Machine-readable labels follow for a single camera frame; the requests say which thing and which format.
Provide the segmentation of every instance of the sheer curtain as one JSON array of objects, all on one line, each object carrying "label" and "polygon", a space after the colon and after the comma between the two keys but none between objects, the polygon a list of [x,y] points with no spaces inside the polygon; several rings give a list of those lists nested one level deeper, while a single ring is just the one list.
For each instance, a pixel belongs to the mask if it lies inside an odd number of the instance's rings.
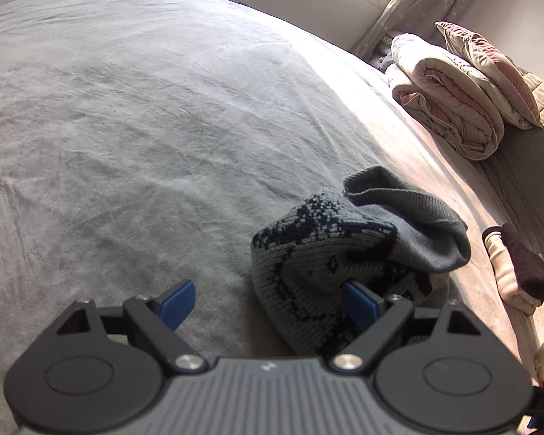
[{"label": "sheer curtain", "polygon": [[417,34],[431,42],[441,42],[435,21],[455,20],[471,0],[391,0],[377,22],[353,46],[351,52],[369,60],[384,34],[391,30]]}]

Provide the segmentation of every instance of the sock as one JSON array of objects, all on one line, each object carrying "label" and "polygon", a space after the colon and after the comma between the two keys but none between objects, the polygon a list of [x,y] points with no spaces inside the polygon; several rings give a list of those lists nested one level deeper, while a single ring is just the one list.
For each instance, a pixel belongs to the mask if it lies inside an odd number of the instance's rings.
[{"label": "sock", "polygon": [[512,258],[518,286],[544,302],[544,261],[526,247],[512,224],[502,226],[502,241]]},{"label": "sock", "polygon": [[518,286],[512,258],[502,242],[499,227],[490,227],[482,235],[490,261],[494,267],[495,282],[502,301],[522,311],[525,315],[533,315],[542,304]]}]

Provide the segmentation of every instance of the fitted sheet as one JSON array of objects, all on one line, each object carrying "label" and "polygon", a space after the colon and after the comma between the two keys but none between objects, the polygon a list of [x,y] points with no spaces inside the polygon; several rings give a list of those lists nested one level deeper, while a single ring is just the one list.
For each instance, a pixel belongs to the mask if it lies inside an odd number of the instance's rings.
[{"label": "fitted sheet", "polygon": [[464,301],[532,371],[544,313],[506,309],[483,173],[409,117],[382,74],[224,0],[0,7],[0,434],[4,373],[73,299],[117,305],[180,279],[178,333],[209,358],[289,354],[255,298],[250,240],[322,187],[384,165],[453,207]]}]

